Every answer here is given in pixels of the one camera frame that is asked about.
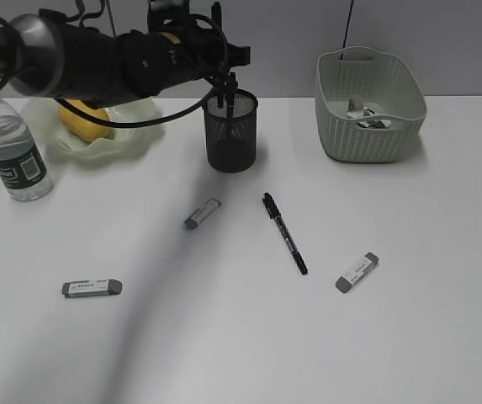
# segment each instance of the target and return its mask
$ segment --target water bottle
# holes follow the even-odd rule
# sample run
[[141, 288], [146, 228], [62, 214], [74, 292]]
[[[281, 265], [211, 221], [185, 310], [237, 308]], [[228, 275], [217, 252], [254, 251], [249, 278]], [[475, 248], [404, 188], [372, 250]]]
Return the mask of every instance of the water bottle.
[[23, 202], [41, 198], [54, 188], [28, 126], [1, 99], [0, 178], [11, 196]]

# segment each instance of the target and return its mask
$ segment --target eraser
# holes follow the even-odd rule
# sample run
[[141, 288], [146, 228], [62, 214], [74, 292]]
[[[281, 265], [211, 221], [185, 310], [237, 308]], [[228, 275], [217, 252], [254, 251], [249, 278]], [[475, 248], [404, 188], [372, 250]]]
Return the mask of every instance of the eraser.
[[91, 297], [119, 295], [123, 285], [115, 279], [78, 280], [63, 284], [61, 293], [65, 297]]
[[197, 208], [190, 217], [184, 221], [184, 226], [188, 230], [194, 230], [198, 228], [204, 221], [209, 219], [217, 210], [222, 206], [222, 203], [215, 199], [210, 198], [201, 207]]
[[360, 282], [379, 263], [379, 258], [372, 252], [368, 252], [351, 269], [342, 275], [336, 282], [336, 287], [342, 293], [347, 293], [352, 287]]

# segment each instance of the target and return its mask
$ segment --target pen holder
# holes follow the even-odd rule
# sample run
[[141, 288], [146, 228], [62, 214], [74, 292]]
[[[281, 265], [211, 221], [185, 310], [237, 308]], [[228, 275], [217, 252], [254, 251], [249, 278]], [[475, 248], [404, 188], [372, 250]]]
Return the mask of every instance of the pen holder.
[[204, 104], [207, 159], [222, 173], [245, 171], [256, 161], [257, 98], [236, 90], [233, 115], [228, 119], [226, 102], [218, 96]]

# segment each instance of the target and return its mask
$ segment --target basket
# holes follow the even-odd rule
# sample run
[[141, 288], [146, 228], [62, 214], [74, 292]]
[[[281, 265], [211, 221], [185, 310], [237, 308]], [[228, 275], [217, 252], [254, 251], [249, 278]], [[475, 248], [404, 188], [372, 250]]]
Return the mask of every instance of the basket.
[[[342, 60], [341, 56], [364, 60]], [[393, 162], [418, 135], [426, 102], [407, 65], [397, 56], [354, 46], [326, 53], [317, 62], [315, 115], [328, 156], [342, 162]], [[361, 98], [374, 115], [347, 117], [349, 101]], [[358, 123], [380, 120], [385, 129]]]

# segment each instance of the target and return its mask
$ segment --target marker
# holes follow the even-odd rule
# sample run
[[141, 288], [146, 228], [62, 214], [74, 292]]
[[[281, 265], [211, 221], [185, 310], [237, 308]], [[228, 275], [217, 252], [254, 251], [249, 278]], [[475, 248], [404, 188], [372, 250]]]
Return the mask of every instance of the marker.
[[273, 197], [269, 193], [265, 193], [263, 195], [263, 204], [265, 205], [265, 208], [267, 208], [268, 215], [271, 217], [272, 220], [274, 220], [276, 226], [278, 226], [278, 229], [280, 230], [280, 234], [282, 235], [286, 246], [288, 246], [291, 255], [293, 255], [294, 261], [299, 267], [300, 273], [303, 275], [307, 275], [308, 269], [306, 268], [306, 264], [300, 256], [300, 252], [297, 249], [297, 246], [295, 245], [287, 226], [283, 222], [282, 214], [278, 210], [278, 207], [274, 203]]

